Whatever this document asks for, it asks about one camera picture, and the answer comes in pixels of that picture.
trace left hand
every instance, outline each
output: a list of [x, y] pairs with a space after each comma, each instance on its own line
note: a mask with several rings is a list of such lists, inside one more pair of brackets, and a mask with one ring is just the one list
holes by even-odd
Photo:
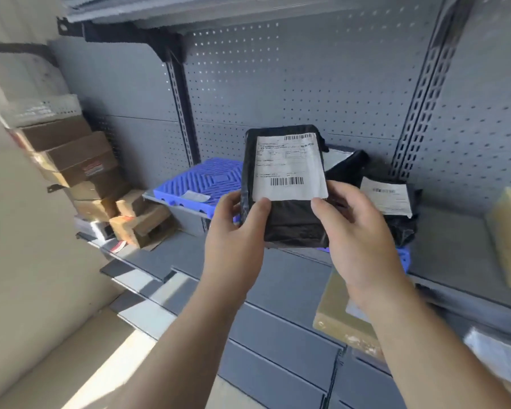
[[200, 283], [228, 303], [240, 307], [256, 282], [263, 264], [264, 233], [271, 201], [256, 202], [244, 224], [233, 224], [238, 215], [240, 191], [221, 197], [214, 212], [204, 248]]

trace hand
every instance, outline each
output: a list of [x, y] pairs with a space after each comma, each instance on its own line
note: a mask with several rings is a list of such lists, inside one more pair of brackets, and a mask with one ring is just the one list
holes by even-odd
[[352, 300], [362, 309], [372, 298], [394, 293], [409, 280], [405, 276], [384, 217], [358, 188], [327, 181], [330, 196], [346, 201], [337, 208], [320, 198], [311, 201], [329, 237], [331, 259], [347, 283]]
[[263, 235], [271, 201], [256, 202], [238, 227], [233, 217], [240, 212], [240, 191], [221, 197], [214, 212], [204, 248], [201, 283], [228, 304], [238, 307], [256, 282], [263, 264]]

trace right hand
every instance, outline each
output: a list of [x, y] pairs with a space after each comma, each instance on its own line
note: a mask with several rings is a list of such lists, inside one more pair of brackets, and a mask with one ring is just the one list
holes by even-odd
[[327, 201], [314, 198], [312, 210], [327, 232], [331, 259], [350, 297], [364, 309], [375, 296], [393, 293], [409, 280], [386, 221], [369, 198], [353, 185], [327, 181], [327, 187], [349, 208], [341, 213]]

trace barcode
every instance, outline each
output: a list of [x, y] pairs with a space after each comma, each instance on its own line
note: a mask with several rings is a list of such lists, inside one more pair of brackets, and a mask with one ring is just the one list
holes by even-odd
[[303, 177], [271, 178], [271, 186], [303, 185], [304, 183]]
[[393, 189], [381, 189], [381, 188], [373, 188], [373, 192], [382, 192], [382, 193], [393, 193]]
[[303, 133], [301, 135], [287, 135], [284, 137], [285, 141], [291, 141], [293, 139], [306, 139], [312, 137], [313, 133]]

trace floor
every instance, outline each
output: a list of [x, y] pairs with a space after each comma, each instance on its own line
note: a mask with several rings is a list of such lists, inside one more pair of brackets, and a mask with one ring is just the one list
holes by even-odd
[[[155, 344], [102, 310], [0, 398], [0, 409], [106, 409]], [[206, 409], [263, 409], [217, 377]]]

